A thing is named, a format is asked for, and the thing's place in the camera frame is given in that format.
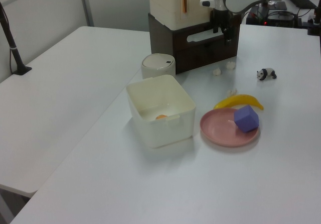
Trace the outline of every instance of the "white table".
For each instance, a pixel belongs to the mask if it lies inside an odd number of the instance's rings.
[[[2,82],[0,188],[31,197],[149,54],[147,32],[81,27]]]
[[[234,71],[222,61],[177,75],[197,105],[194,134],[162,148],[141,142],[123,90],[12,223],[318,223],[319,38],[242,25],[234,60]],[[257,81],[262,67],[278,78]],[[224,148],[200,134],[199,121],[233,88],[265,110],[257,141]]]

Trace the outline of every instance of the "white plastic bin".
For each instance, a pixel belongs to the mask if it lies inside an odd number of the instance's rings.
[[[193,134],[196,105],[171,75],[126,87],[130,111],[143,141],[156,148]],[[159,115],[167,117],[156,120]]]

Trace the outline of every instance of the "drawer handle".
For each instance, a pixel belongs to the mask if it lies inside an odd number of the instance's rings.
[[[187,0],[183,0],[183,13],[187,13]]]

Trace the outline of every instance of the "toy banana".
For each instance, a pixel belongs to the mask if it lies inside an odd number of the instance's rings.
[[[223,108],[223,107],[233,107],[240,104],[248,104],[253,105],[261,110],[264,109],[263,105],[259,103],[259,101],[251,96],[246,94],[238,94],[234,96],[230,96],[222,101],[220,101],[217,105],[214,106],[214,109]]]

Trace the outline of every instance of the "toy panda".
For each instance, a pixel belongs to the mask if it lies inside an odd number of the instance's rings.
[[[263,81],[268,76],[271,76],[273,79],[276,79],[275,71],[272,68],[263,68],[262,70],[256,72],[256,78],[259,78],[260,81]]]

